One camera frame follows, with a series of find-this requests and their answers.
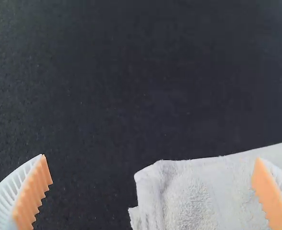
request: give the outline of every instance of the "white cloth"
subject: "white cloth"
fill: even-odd
[[[134,176],[133,230],[268,230],[251,175],[256,157],[282,168],[282,143],[224,157],[158,161]]]

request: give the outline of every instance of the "black carpet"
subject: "black carpet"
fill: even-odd
[[[282,1],[0,0],[0,180],[46,154],[35,229],[129,230],[136,171],[278,142]]]

